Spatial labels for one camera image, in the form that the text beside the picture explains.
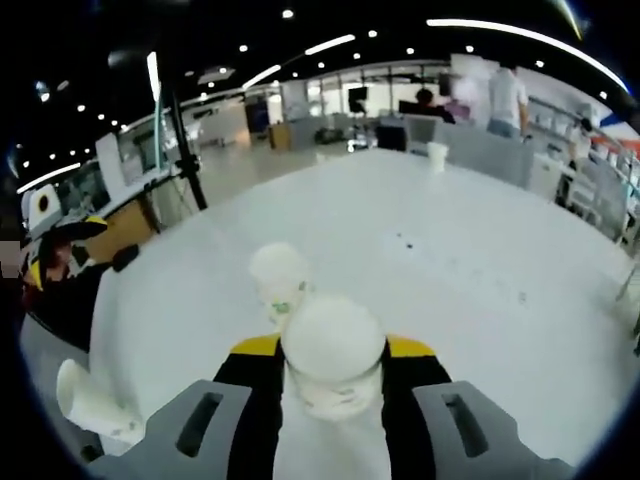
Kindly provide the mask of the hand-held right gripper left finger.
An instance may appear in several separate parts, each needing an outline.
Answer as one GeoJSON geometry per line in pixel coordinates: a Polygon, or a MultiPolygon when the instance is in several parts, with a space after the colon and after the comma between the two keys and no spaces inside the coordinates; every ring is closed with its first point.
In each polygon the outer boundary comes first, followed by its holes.
{"type": "Polygon", "coordinates": [[[284,353],[277,335],[234,346],[146,422],[144,438],[88,466],[91,479],[270,479],[283,424],[284,353]]]}

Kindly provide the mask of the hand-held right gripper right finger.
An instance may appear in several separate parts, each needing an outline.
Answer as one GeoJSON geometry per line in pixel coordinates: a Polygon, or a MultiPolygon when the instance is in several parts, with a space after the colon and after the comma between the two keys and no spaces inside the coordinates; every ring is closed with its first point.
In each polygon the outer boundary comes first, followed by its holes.
{"type": "Polygon", "coordinates": [[[390,335],[381,356],[382,425],[394,479],[569,479],[515,419],[467,381],[451,380],[426,344],[390,335]]]}

